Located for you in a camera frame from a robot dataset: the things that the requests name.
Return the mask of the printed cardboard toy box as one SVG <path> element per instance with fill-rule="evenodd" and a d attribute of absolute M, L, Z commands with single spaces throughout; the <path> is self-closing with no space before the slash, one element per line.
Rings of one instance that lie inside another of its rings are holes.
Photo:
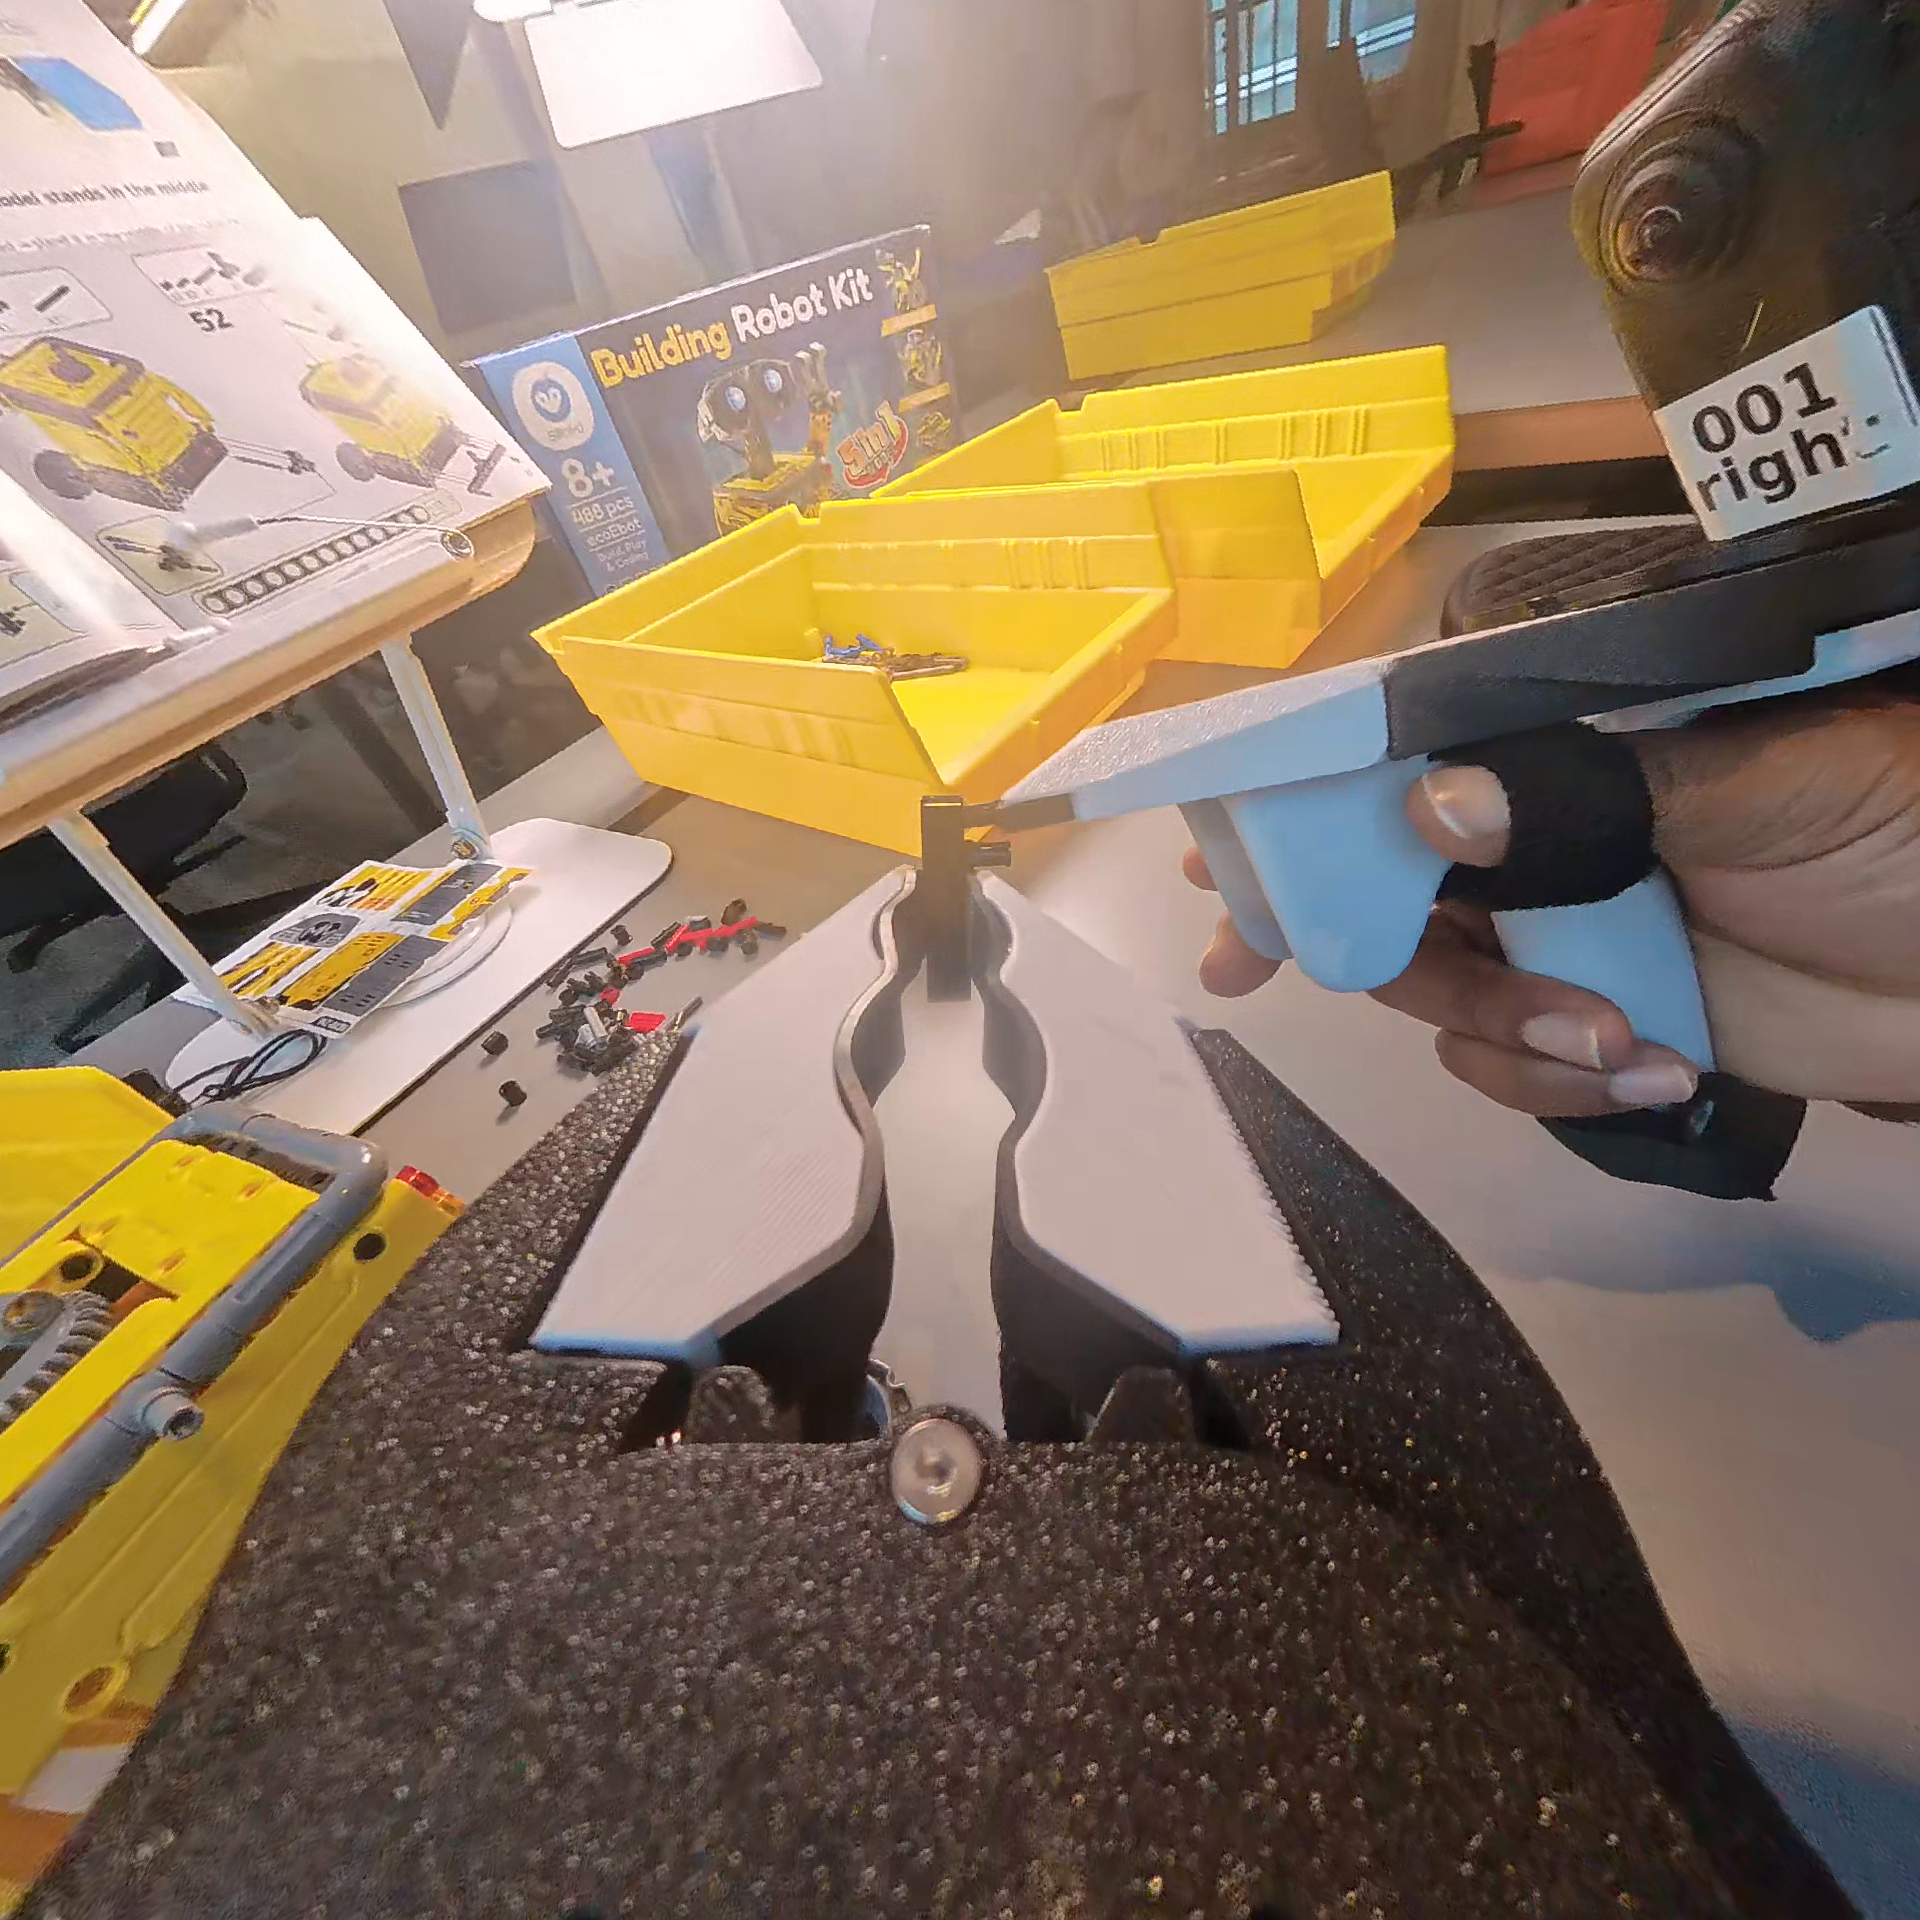
<path fill-rule="evenodd" d="M 786 507 L 870 496 L 956 441 L 932 229 L 887 231 L 479 354 L 590 597 Z"/>

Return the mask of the yellow toy brick vehicle model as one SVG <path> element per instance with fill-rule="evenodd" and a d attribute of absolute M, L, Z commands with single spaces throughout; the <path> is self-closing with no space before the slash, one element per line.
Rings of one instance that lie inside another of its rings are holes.
<path fill-rule="evenodd" d="M 461 1216 L 370 1143 L 4 1073 L 4 1834 L 63 1836 L 176 1680 L 264 1479 Z"/>

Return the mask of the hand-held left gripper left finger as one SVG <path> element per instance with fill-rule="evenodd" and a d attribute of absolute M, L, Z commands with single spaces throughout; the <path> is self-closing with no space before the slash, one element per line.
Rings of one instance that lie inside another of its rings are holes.
<path fill-rule="evenodd" d="M 662 1081 L 535 1330 L 556 1355 L 861 1372 L 889 1312 L 878 1093 L 905 1056 L 892 872 L 737 980 Z"/>

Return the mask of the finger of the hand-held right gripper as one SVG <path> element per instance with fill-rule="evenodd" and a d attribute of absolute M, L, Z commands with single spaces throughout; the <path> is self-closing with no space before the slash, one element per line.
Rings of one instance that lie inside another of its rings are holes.
<path fill-rule="evenodd" d="M 1577 724 L 1597 736 L 1680 730 L 1713 708 L 1762 704 L 1821 689 L 1864 682 L 1917 659 L 1917 613 L 1906 611 L 1849 632 L 1814 639 L 1813 665 L 1790 676 L 1671 696 L 1660 703 L 1583 715 Z"/>
<path fill-rule="evenodd" d="M 1188 811 L 1242 938 L 1332 992 L 1398 977 L 1447 865 L 1405 794 L 1441 751 L 1790 676 L 1910 585 L 1680 585 L 1431 640 L 1081 735 L 999 803 L 1007 832 Z"/>

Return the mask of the pile of black brick parts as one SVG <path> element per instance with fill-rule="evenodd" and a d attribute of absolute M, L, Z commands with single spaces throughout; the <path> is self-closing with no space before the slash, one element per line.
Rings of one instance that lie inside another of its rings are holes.
<path fill-rule="evenodd" d="M 714 916 L 674 919 L 647 945 L 628 945 L 628 936 L 612 929 L 599 946 L 577 949 L 549 978 L 551 1004 L 535 1043 L 552 1047 L 573 1073 L 610 1073 L 641 1043 L 677 1039 L 702 1007 L 700 992 L 665 1010 L 640 1004 L 644 980 L 681 969 L 695 955 L 756 957 L 760 946 L 784 936 L 782 924 L 751 913 L 745 898 L 729 900 Z"/>

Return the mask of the yellow storage bin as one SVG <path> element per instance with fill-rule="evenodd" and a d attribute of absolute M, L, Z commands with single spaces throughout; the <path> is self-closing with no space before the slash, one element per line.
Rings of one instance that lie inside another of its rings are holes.
<path fill-rule="evenodd" d="M 648 785 L 914 855 L 920 801 L 999 801 L 1138 689 L 1174 632 L 1153 536 L 969 531 L 960 496 L 720 536 L 535 632 Z M 823 635 L 970 659 L 889 682 Z"/>
<path fill-rule="evenodd" d="M 874 499 L 960 496 L 985 536 L 1153 536 L 1174 593 L 1160 657 L 1282 671 L 1444 499 L 1454 455 L 1433 344 L 1047 401 Z"/>
<path fill-rule="evenodd" d="M 1174 225 L 1047 269 L 1069 381 L 1308 345 L 1352 314 L 1393 257 L 1377 172 Z"/>

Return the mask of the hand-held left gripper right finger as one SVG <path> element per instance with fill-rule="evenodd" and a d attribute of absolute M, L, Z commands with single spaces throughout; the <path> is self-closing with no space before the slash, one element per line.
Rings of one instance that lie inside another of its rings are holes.
<path fill-rule="evenodd" d="M 1340 1323 L 1194 1029 L 1018 896 L 975 888 L 1000 1360 L 1092 1412 L 1119 1373 L 1332 1348 Z"/>

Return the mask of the building windows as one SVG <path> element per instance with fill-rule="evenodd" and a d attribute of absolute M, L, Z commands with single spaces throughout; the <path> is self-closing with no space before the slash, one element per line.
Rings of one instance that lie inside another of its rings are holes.
<path fill-rule="evenodd" d="M 1396 81 L 1413 51 L 1415 3 L 1201 3 L 1204 124 L 1217 138 L 1296 115 L 1311 56 L 1351 53 L 1359 81 Z"/>

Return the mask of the grey desk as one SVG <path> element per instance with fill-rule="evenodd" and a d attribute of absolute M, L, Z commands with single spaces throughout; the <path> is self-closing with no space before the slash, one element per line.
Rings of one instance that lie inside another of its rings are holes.
<path fill-rule="evenodd" d="M 640 1093 L 350 1346 L 33 1915 L 1916 1915 L 1916 1252 L 1429 1151 L 1484 1287 L 1296 1103 L 1389 1311 L 1246 1447 L 640 1450 L 521 1345 Z"/>

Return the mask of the yellow printed sticker sheet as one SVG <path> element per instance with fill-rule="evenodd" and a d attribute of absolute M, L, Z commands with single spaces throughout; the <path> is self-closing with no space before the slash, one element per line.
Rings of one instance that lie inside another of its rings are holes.
<path fill-rule="evenodd" d="M 488 857 L 437 868 L 365 859 L 212 975 L 276 1024 L 336 1041 L 488 955 L 527 877 L 533 868 Z"/>

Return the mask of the white book stand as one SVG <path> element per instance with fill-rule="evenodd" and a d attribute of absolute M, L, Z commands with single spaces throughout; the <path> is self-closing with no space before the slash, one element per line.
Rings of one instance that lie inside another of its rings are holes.
<path fill-rule="evenodd" d="M 530 817 L 439 831 L 413 855 L 343 877 L 176 915 L 166 892 L 242 845 L 223 825 L 268 780 L 226 736 L 296 692 L 408 640 L 406 617 L 503 585 L 526 505 L 476 522 L 442 493 L 383 516 L 276 522 L 295 556 L 286 635 L 237 613 L 160 616 L 4 484 L 4 616 L 31 634 L 69 616 L 37 660 L 126 674 L 4 724 L 4 1067 L 150 1073 L 212 1097 L 269 1049 L 252 1097 L 319 1122 L 376 1121 L 536 991 L 565 951 L 623 922 L 669 867 L 660 843 Z"/>

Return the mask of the orange beanbag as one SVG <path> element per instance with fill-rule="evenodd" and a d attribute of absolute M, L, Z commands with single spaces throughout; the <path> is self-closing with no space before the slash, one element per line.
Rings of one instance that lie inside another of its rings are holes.
<path fill-rule="evenodd" d="M 1497 53 L 1484 173 L 1503 176 L 1581 155 L 1645 88 L 1663 37 L 1666 3 L 1588 3 L 1561 9 Z"/>

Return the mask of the thin black holed brick beam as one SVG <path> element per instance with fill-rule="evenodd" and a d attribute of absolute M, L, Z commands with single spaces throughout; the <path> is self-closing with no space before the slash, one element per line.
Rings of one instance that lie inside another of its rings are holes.
<path fill-rule="evenodd" d="M 928 1002 L 970 997 L 970 875 L 969 804 L 952 795 L 920 803 L 918 908 Z"/>

